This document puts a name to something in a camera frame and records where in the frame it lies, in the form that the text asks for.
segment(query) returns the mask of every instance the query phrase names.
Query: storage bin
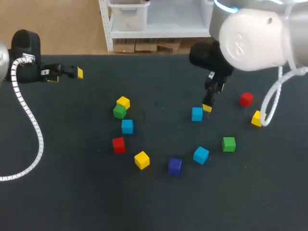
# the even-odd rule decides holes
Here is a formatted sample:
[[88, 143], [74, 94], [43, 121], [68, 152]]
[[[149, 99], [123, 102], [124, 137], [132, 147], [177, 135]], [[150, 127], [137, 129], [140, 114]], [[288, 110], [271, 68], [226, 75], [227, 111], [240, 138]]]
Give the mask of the storage bin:
[[147, 28], [150, 2], [143, 0], [108, 0], [117, 31], [143, 31]]
[[207, 28], [210, 27], [214, 2], [212, 0], [201, 0], [202, 19]]

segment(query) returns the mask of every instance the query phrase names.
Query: robotic arm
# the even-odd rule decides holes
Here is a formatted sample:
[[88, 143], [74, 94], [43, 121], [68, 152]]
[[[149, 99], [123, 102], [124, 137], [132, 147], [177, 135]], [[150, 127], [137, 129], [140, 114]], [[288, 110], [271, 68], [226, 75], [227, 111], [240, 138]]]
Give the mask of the robotic arm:
[[27, 58], [31, 63], [18, 68], [17, 81], [19, 83], [31, 82], [58, 82], [59, 77], [67, 75], [71, 78], [83, 78], [82, 70], [78, 66], [64, 66], [63, 64], [43, 64], [40, 54], [39, 36], [31, 31], [19, 30], [13, 38], [11, 48], [7, 49], [0, 41], [0, 82], [11, 81], [9, 68], [18, 58]]
[[38, 137], [38, 154], [33, 163], [25, 170], [10, 176], [0, 176], [0, 181], [20, 178], [39, 163], [43, 151], [44, 140], [39, 125], [27, 106], [18, 83], [31, 83], [36, 81], [59, 81], [59, 76], [83, 78], [83, 71], [78, 66], [64, 66], [63, 64], [43, 64], [40, 54], [40, 39], [36, 33], [19, 30], [12, 39], [12, 47], [7, 49], [0, 41], [0, 83], [3, 80], [12, 82], [16, 97], [29, 117]]
[[[276, 66], [279, 79], [261, 106], [260, 119], [266, 126], [277, 106], [282, 83], [308, 72], [308, 2], [221, 1], [224, 0], [214, 0], [209, 28], [215, 41], [212, 45], [195, 44], [190, 53], [191, 63], [211, 71], [205, 82], [203, 107], [212, 110], [214, 93], [221, 92], [233, 68], [256, 71]], [[291, 71], [283, 76], [282, 66], [287, 63]], [[265, 120], [266, 107], [275, 92], [272, 110]]]

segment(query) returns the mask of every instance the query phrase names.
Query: dark blue block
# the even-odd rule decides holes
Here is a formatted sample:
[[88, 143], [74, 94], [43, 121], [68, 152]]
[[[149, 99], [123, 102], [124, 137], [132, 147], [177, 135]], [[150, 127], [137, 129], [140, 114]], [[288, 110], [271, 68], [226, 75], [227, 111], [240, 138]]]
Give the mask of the dark blue block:
[[133, 134], [134, 125], [132, 119], [122, 120], [122, 133], [123, 134]]
[[179, 175], [182, 168], [182, 160], [178, 158], [171, 158], [168, 166], [168, 173], [172, 175]]

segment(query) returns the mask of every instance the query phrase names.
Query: light blue block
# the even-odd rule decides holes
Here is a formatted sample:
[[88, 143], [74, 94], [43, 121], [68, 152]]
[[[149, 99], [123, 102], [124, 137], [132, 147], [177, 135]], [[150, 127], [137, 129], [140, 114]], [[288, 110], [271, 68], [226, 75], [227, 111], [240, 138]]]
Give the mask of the light blue block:
[[133, 134], [134, 125], [132, 119], [122, 120], [122, 133], [123, 134]]
[[208, 150], [203, 147], [199, 147], [193, 154], [193, 160], [201, 165], [204, 164], [207, 158]]
[[203, 110], [202, 107], [193, 107], [192, 108], [192, 121], [200, 122], [202, 121]]

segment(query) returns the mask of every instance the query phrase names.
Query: cardboard box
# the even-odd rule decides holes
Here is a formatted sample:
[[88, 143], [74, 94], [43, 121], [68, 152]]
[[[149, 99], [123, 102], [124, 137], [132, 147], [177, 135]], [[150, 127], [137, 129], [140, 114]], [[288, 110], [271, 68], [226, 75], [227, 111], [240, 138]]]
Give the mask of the cardboard box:
[[172, 54], [178, 53], [181, 40], [179, 38], [161, 38], [158, 41], [158, 51], [167, 51]]
[[114, 51], [123, 52], [123, 53], [134, 53], [135, 44], [136, 44], [136, 40], [134, 38], [114, 39]]
[[136, 40], [135, 51], [157, 51], [157, 43], [157, 38], [138, 38]]

